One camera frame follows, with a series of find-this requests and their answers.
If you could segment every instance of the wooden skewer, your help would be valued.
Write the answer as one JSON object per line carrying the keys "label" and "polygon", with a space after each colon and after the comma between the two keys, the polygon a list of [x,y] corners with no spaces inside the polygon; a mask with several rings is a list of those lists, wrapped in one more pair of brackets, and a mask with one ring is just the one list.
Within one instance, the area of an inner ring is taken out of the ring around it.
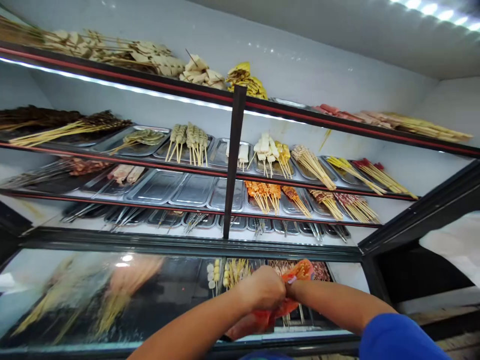
{"label": "wooden skewer", "polygon": [[248,170],[250,168],[250,164],[252,163],[252,161],[255,159],[255,156],[257,155],[257,152],[255,151],[255,153],[253,154],[253,156],[251,157],[250,159],[250,162],[248,163],[248,166],[246,167],[246,169]]}

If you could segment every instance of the metal tray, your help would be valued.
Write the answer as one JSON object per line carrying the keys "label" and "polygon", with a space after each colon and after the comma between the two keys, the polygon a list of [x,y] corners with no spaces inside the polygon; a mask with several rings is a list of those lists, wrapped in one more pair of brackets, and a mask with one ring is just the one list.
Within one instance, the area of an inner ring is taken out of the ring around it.
{"label": "metal tray", "polygon": [[101,217],[105,216],[111,210],[111,205],[102,205],[102,204],[80,202],[80,203],[76,203],[73,206],[70,206],[69,208],[63,210],[62,211],[62,216],[64,218],[70,217],[73,214],[79,213],[80,211],[82,211],[83,209],[85,209],[87,207],[91,207],[91,208],[89,208],[89,210],[85,211],[83,214],[78,216],[77,219],[101,218]]}
{"label": "metal tray", "polygon": [[[212,210],[225,210],[225,197],[227,196],[227,179],[217,178],[213,184],[213,191],[206,207]],[[247,202],[247,188],[244,186],[243,180],[235,180],[235,188],[233,190],[233,203],[231,210],[235,212],[242,211],[244,203]]]}
{"label": "metal tray", "polygon": [[[298,194],[298,197],[300,200],[303,202],[305,205],[306,209],[308,212],[311,214],[312,213],[312,205],[310,204],[308,198],[311,198],[310,195],[306,194],[306,190],[301,188],[301,187],[295,187],[296,193]],[[283,211],[285,211],[287,214],[295,214],[295,215],[303,215],[304,213],[300,211],[300,209],[297,207],[297,205],[290,200],[290,198],[283,194],[283,196],[280,197],[280,205]]]}
{"label": "metal tray", "polygon": [[[232,231],[243,231],[247,228],[248,218],[245,216],[232,216],[233,221],[230,222],[230,230]],[[224,216],[220,215],[218,217],[218,226],[224,228]]]}
{"label": "metal tray", "polygon": [[25,189],[49,194],[65,194],[80,189],[83,185],[98,176],[97,172],[85,175],[73,176],[67,172],[54,179],[46,179],[43,182],[25,186]]}
{"label": "metal tray", "polygon": [[[318,181],[319,183],[322,183],[322,181],[320,179],[318,179],[317,177],[315,177],[315,175],[313,175],[310,170],[307,170],[306,168],[303,167],[303,165],[299,164],[294,158],[293,156],[290,158],[290,160],[293,162],[293,164],[295,165],[295,167],[298,169],[298,171],[300,172],[300,174],[305,178],[305,179],[309,179],[309,180],[316,180]],[[325,170],[325,173],[328,175],[328,177],[333,181],[333,182],[336,182],[339,180],[339,178],[335,175],[335,171],[330,167],[330,164],[328,164],[326,161],[324,161],[322,159],[321,156],[318,157],[318,161],[320,161],[320,164],[321,166],[323,167],[323,169]]]}
{"label": "metal tray", "polygon": [[366,172],[364,172],[362,169],[360,169],[359,167],[357,167],[357,166],[354,164],[354,161],[355,161],[355,160],[347,160],[347,161],[348,161],[348,162],[350,163],[350,165],[352,165],[353,168],[356,169],[356,170],[360,173],[360,175],[362,175],[364,178],[366,178],[367,180],[370,180],[372,183],[374,183],[375,185],[381,187],[382,189],[387,190],[387,191],[390,192],[390,189],[389,189],[387,186],[385,186],[385,185],[382,184],[380,181],[378,181],[377,179],[371,177],[371,176],[368,175]]}
{"label": "metal tray", "polygon": [[[314,236],[314,233],[312,232],[312,229],[310,229],[310,226],[309,224],[311,224],[311,222],[304,222],[304,221],[301,221],[298,223],[298,230],[300,230],[300,232],[303,234],[303,235],[306,235],[306,236]],[[322,224],[320,223],[317,223],[316,224],[316,227],[318,228],[318,231],[320,231],[320,234],[323,236],[325,235],[325,229],[324,227],[322,226]]]}
{"label": "metal tray", "polygon": [[344,182],[349,183],[354,185],[356,188],[362,188],[362,189],[370,189],[363,181],[361,181],[359,178],[356,178],[352,174],[349,174],[348,172],[342,170],[341,168],[338,168],[336,166],[333,166],[331,163],[327,161],[327,159],[330,156],[328,155],[322,155],[321,159],[323,160],[324,163],[327,163],[327,165],[332,169],[340,179],[342,179]]}
{"label": "metal tray", "polygon": [[[208,151],[208,163],[210,165],[228,167],[229,158],[227,157],[227,142],[229,141],[228,137],[219,137],[213,143],[213,146],[210,146]],[[248,161],[252,159],[254,155],[254,147],[251,143],[246,141],[240,141],[240,145],[248,145]]]}
{"label": "metal tray", "polygon": [[125,130],[124,128],[121,130],[114,130],[114,131],[100,131],[100,132],[86,132],[84,134],[75,134],[75,135],[67,135],[62,136],[56,140],[49,141],[47,144],[58,144],[58,145],[66,145],[66,146],[74,146],[77,148],[86,148],[96,144],[100,144],[101,142],[106,141],[110,137],[116,136],[118,133]]}
{"label": "metal tray", "polygon": [[[295,167],[292,165],[292,159],[293,158],[291,157],[290,160],[288,161],[288,166],[290,167],[291,175],[294,176],[297,172],[295,171]],[[259,158],[257,156],[255,156],[255,159],[253,160],[253,162],[255,163],[256,172],[263,174],[264,162],[259,161]],[[266,171],[268,171],[268,177],[270,177],[270,165],[268,162],[265,162],[265,165],[266,165]],[[271,165],[271,168],[274,176],[276,175],[281,178],[284,178],[284,174],[282,173],[282,169],[280,169],[280,163],[278,161],[273,162]]]}
{"label": "metal tray", "polygon": [[[273,233],[274,232],[274,226],[272,224],[272,220],[270,219],[263,219],[265,220],[265,231],[264,233]],[[248,230],[255,231],[255,218],[254,217],[249,217],[248,218]]]}
{"label": "metal tray", "polygon": [[[324,218],[333,218],[334,217],[332,215],[332,213],[330,212],[329,208],[326,207],[324,204],[319,204],[310,192],[308,193],[307,198],[308,198],[308,201],[310,202],[311,207],[313,208],[313,210],[315,210],[316,213],[320,214]],[[337,201],[337,199],[335,199],[335,202],[336,202],[336,206],[338,207],[340,212],[344,216],[346,216],[347,218],[352,219],[352,217],[349,215],[348,212],[345,211],[344,207],[342,206],[342,204],[339,201]]]}
{"label": "metal tray", "polygon": [[138,144],[129,147],[125,147],[120,149],[116,154],[118,155],[128,155],[128,156],[138,156],[138,157],[146,157],[152,155],[159,147],[161,147],[170,136],[172,132],[171,129],[166,127],[155,127],[155,126],[140,126],[134,125],[127,127],[123,131],[118,132],[114,136],[110,137],[109,139],[95,145],[91,150],[98,153],[108,153],[112,149],[119,147],[124,143],[124,137],[128,134],[133,133],[137,130],[153,130],[155,132],[163,133],[165,136],[160,140],[160,143],[157,145],[145,145],[145,144]]}
{"label": "metal tray", "polygon": [[305,193],[307,194],[306,198],[308,200],[308,203],[310,204],[310,206],[312,207],[312,209],[319,215],[325,217],[325,218],[333,218],[334,216],[330,213],[329,211],[329,208],[326,207],[325,205],[323,204],[319,204],[315,198],[313,197],[313,195],[305,190]]}
{"label": "metal tray", "polygon": [[207,205],[214,189],[215,177],[188,174],[175,191],[169,204],[201,208]]}
{"label": "metal tray", "polygon": [[[181,218],[181,224],[187,226],[190,221],[190,217],[194,214],[193,212],[186,212],[185,215]],[[210,229],[213,228],[215,223],[217,222],[217,216],[215,214],[209,214],[206,218],[204,218],[201,223],[199,223],[195,229]]]}
{"label": "metal tray", "polygon": [[182,223],[182,218],[184,217],[184,213],[181,214],[175,213],[173,210],[156,210],[154,211],[148,220],[146,221],[149,225],[155,225],[156,227],[159,226],[159,222],[162,219],[163,214],[167,212],[165,218],[161,222],[161,228],[176,228],[179,227]]}
{"label": "metal tray", "polygon": [[[105,222],[110,223],[110,224],[115,224],[119,218],[119,216],[122,214],[122,212],[125,214],[128,214],[130,210],[137,209],[136,207],[130,207],[130,206],[113,206],[112,209],[108,214],[105,215]],[[149,216],[152,214],[151,209],[141,209],[137,215],[135,215],[133,218],[131,218],[128,222],[122,225],[122,227],[125,226],[137,226],[144,221],[146,221]]]}
{"label": "metal tray", "polygon": [[334,238],[339,238],[340,236],[337,234],[337,230],[339,230],[346,239],[350,239],[351,235],[350,232],[344,225],[335,225],[335,224],[322,224],[323,229],[325,232]]}
{"label": "metal tray", "polygon": [[296,221],[286,221],[286,220],[273,220],[273,229],[280,234],[285,233],[284,225],[286,223],[286,233],[287,235],[298,235],[300,234],[299,227]]}
{"label": "metal tray", "polygon": [[[93,180],[87,182],[85,185],[83,185],[80,190],[86,193],[98,193],[100,190],[103,189],[105,185],[110,182],[110,180],[107,178],[107,175],[113,170],[113,167],[108,169],[107,171],[104,171],[100,175],[98,175],[96,178]],[[135,184],[138,184],[138,182],[142,181],[142,178],[145,176],[145,174],[148,172],[147,168],[143,169],[143,172],[141,175],[138,177],[138,180],[134,184],[129,184],[128,182],[125,182],[125,184],[120,185],[116,181],[112,181],[110,185],[103,189],[100,194],[102,195],[111,195],[111,196],[119,196],[119,195],[124,195],[128,193],[134,186]]]}
{"label": "metal tray", "polygon": [[[208,135],[208,134],[207,134],[206,137],[207,137],[206,153],[208,154],[209,151],[210,151],[210,148],[212,147],[212,145],[214,143],[215,138],[212,135]],[[165,156],[167,155],[167,152],[169,151],[169,146],[170,146],[170,138],[168,137],[167,140],[165,140],[165,142],[162,144],[162,146],[153,154],[154,157],[159,158],[159,159],[165,159]],[[170,154],[168,155],[168,157],[170,157],[170,155],[172,154],[172,151],[174,149],[174,144],[172,144],[172,147],[170,149]],[[203,162],[205,163],[205,151],[203,151],[203,149],[202,149],[202,155],[203,155]],[[170,161],[172,162],[172,161],[176,161],[176,160],[177,160],[177,158],[174,155],[171,158]],[[182,151],[181,151],[181,154],[180,154],[180,161],[185,162],[185,163],[190,163],[190,151],[189,151],[189,148],[187,147],[187,144],[183,144],[183,148],[182,148]]]}
{"label": "metal tray", "polygon": [[163,205],[170,200],[187,174],[177,171],[150,169],[125,198],[132,203]]}

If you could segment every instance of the white food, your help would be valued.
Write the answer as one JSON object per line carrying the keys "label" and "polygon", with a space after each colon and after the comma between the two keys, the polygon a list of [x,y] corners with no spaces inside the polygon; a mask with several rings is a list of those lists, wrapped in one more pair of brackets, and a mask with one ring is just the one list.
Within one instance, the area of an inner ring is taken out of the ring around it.
{"label": "white food", "polygon": [[238,161],[240,163],[249,162],[249,146],[248,145],[240,145],[240,151],[238,152]]}

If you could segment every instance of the vertical metal post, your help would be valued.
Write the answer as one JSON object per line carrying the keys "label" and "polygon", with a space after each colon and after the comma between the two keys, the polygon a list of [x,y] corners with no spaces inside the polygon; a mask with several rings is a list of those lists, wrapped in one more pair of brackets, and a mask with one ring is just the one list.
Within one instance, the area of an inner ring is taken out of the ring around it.
{"label": "vertical metal post", "polygon": [[223,213],[224,239],[228,239],[230,236],[230,217],[232,216],[232,203],[234,201],[235,179],[237,178],[237,162],[239,158],[240,137],[242,135],[242,123],[244,122],[246,98],[247,88],[244,86],[235,85],[230,122],[230,150],[228,152],[225,212]]}

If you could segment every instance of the hand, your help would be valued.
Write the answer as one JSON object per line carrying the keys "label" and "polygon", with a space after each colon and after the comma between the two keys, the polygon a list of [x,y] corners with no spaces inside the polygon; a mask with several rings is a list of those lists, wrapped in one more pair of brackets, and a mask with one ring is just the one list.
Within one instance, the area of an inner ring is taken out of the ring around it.
{"label": "hand", "polygon": [[233,288],[248,312],[274,310],[285,299],[286,289],[282,278],[270,266],[261,266]]}

